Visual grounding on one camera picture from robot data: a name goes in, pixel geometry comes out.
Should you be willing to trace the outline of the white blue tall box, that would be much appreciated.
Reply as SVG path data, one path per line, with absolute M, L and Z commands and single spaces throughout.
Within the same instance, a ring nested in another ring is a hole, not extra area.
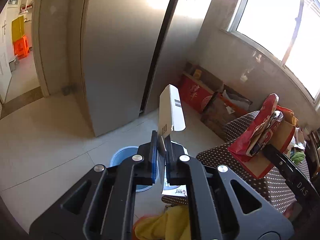
M 180 132 L 184 129 L 185 120 L 179 91 L 174 85 L 167 85 L 159 97 L 158 122 L 158 168 L 164 196 L 185 197 L 187 195 L 184 185 L 173 186 L 168 183 L 165 168 L 165 156 L 168 147 L 165 146 L 164 139 L 172 132 Z

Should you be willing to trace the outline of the orange plastic stool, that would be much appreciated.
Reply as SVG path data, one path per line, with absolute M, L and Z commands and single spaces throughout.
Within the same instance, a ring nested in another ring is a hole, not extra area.
M 23 35 L 19 40 L 14 42 L 14 53 L 18 59 L 23 59 L 30 53 L 28 40 L 25 35 Z

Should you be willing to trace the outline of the green plush toy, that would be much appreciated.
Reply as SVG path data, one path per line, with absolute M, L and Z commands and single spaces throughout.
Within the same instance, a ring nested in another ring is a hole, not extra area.
M 295 164 L 298 165 L 305 159 L 305 154 L 304 152 L 296 152 L 291 156 L 291 161 Z

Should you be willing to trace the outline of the silver double-door refrigerator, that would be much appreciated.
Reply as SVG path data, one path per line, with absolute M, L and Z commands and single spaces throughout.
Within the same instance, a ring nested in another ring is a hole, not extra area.
M 95 136 L 159 105 L 186 64 L 212 0 L 71 0 L 70 80 Z

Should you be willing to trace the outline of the yellow plastic stool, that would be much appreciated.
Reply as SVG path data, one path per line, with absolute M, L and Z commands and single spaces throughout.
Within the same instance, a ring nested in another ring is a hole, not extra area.
M 25 35 L 24 31 L 24 17 L 20 16 L 14 19 L 11 23 L 11 37 L 12 42 L 15 43 L 17 40 Z

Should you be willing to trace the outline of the light blue trash bucket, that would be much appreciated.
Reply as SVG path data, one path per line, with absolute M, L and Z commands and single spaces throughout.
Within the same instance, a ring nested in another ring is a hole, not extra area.
M 138 149 L 138 146 L 125 146 L 117 150 L 110 160 L 110 167 L 117 166 L 120 177 L 131 177 L 133 179 L 134 173 L 130 172 L 130 169 L 138 162 L 134 162 L 132 157 L 138 154 Z

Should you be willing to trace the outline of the yellow cloth on chair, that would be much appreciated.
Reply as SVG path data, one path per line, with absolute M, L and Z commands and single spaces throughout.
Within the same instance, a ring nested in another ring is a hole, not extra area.
M 141 217 L 133 226 L 132 239 L 191 239 L 188 206 L 170 206 L 161 215 Z

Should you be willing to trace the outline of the red snack bag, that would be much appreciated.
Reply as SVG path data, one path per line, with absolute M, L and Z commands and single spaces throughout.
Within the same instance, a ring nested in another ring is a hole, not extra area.
M 228 147 L 240 162 L 248 162 L 271 140 L 283 120 L 283 113 L 276 110 L 279 97 L 270 94 L 249 127 Z

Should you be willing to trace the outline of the white framed window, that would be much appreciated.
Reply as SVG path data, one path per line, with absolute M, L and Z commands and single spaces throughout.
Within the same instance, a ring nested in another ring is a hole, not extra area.
M 228 32 L 265 54 L 319 103 L 319 1 L 238 0 Z

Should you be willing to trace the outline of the brown cardboard box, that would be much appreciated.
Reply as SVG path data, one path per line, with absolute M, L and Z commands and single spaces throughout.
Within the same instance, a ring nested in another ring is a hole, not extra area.
M 229 140 L 231 132 L 227 131 L 227 123 L 247 114 L 252 101 L 199 65 L 188 62 L 183 73 L 189 74 L 215 91 L 204 111 L 200 113 L 201 121 L 221 139 Z

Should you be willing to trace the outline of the red gift box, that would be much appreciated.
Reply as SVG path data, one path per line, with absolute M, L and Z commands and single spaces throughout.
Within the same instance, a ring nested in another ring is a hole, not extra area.
M 202 113 L 215 91 L 189 74 L 183 73 L 178 85 L 180 98 L 195 111 Z

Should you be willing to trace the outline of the brown polka dot tablecloth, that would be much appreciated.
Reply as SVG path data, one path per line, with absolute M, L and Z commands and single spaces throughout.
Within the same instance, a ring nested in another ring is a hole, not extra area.
M 310 182 L 305 160 L 295 165 L 285 155 L 276 154 L 274 148 L 266 147 L 266 154 L 275 157 L 276 163 L 271 164 L 262 176 L 255 177 L 228 151 L 228 147 L 249 128 L 258 113 L 253 111 L 228 122 L 223 128 L 226 142 L 198 153 L 196 159 L 212 168 L 226 164 L 280 212 L 284 212 L 294 200 L 307 211 L 313 211 L 319 206 L 319 193 Z

